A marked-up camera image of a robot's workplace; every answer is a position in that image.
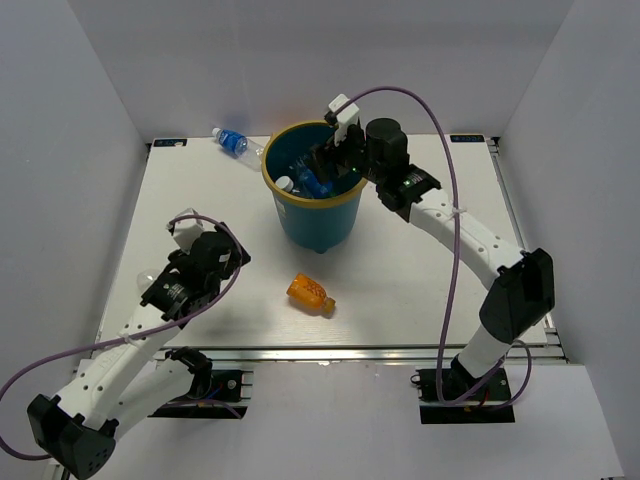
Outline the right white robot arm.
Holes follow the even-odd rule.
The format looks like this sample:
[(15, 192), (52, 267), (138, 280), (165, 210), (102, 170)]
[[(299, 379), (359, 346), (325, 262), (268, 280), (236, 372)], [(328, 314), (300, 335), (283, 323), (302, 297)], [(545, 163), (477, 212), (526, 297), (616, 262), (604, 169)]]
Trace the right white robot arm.
[(327, 117), (332, 136), (311, 150), (316, 173), (354, 172), (373, 183), (381, 203), (428, 233), (454, 256), (452, 271), (466, 265), (486, 288), (480, 325), (449, 369), (436, 375), (439, 401), (477, 397), (510, 348), (555, 306), (553, 260), (493, 233), (449, 197), (441, 183), (410, 161), (408, 138), (389, 118), (366, 126)]

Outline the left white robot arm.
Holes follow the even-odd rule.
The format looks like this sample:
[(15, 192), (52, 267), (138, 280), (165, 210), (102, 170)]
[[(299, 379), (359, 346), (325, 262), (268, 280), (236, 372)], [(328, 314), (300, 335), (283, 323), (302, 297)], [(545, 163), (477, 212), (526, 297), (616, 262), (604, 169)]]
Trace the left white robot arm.
[(190, 320), (221, 299), (251, 259), (224, 223), (206, 229), (205, 222), (184, 213), (168, 224), (178, 248), (148, 280), (117, 344), (56, 394), (29, 404), (37, 445), (75, 478), (95, 475), (117, 441), (164, 405), (210, 399), (212, 363), (193, 348), (172, 350), (154, 372), (140, 374)]

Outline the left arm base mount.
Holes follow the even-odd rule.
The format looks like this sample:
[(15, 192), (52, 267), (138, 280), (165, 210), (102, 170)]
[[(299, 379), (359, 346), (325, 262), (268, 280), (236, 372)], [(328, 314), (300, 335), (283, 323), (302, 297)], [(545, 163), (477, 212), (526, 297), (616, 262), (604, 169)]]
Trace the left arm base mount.
[(252, 371), (215, 366), (209, 357), (190, 347), (169, 350), (163, 360), (184, 363), (192, 374), (191, 386), (185, 394), (158, 408), (150, 418), (244, 418), (252, 396)]

